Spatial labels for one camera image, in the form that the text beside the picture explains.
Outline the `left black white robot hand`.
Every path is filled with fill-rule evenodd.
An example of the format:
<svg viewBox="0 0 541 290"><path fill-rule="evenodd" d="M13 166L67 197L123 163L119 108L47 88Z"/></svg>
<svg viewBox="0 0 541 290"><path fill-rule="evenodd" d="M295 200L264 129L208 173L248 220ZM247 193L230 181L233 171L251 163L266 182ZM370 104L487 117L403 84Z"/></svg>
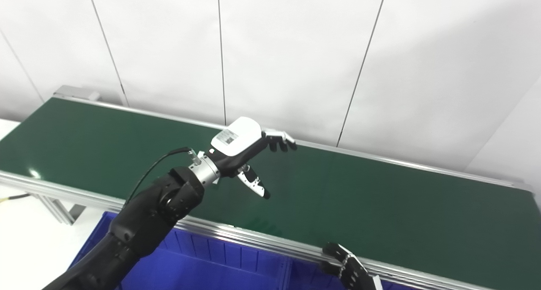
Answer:
<svg viewBox="0 0 541 290"><path fill-rule="evenodd" d="M297 144L284 131L265 129L251 118L240 117L213 137L205 154L221 178L238 178L258 196L268 200L270 192L249 165L249 161L266 148L273 153L278 150L286 153L296 150Z"/></svg>

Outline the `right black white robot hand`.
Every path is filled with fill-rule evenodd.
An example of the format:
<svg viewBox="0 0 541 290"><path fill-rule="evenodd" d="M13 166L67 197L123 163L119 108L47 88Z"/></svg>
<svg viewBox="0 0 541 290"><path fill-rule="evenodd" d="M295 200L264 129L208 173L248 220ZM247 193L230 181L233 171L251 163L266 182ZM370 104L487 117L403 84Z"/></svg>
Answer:
<svg viewBox="0 0 541 290"><path fill-rule="evenodd" d="M329 242L322 248L322 253L340 262L333 265L328 261L320 263L325 274L336 276L347 290L382 290L379 275L370 275L363 263L344 246Z"/></svg>

